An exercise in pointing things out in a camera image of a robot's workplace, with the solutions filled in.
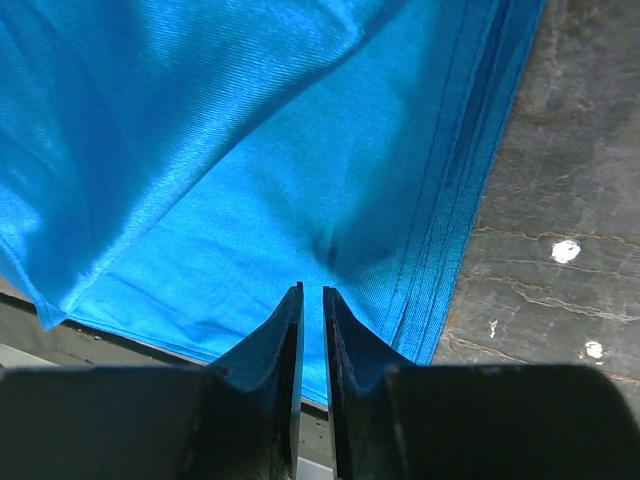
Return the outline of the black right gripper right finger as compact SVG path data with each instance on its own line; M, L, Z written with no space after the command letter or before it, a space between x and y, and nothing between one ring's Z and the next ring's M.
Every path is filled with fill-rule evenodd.
M635 479L639 429L580 365L419 366L323 291L338 479Z

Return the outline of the blue cloth napkin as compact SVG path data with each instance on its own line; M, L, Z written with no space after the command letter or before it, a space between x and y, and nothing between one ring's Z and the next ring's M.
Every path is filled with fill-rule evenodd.
M302 283L432 359L540 1L5 1L1 274L208 362Z

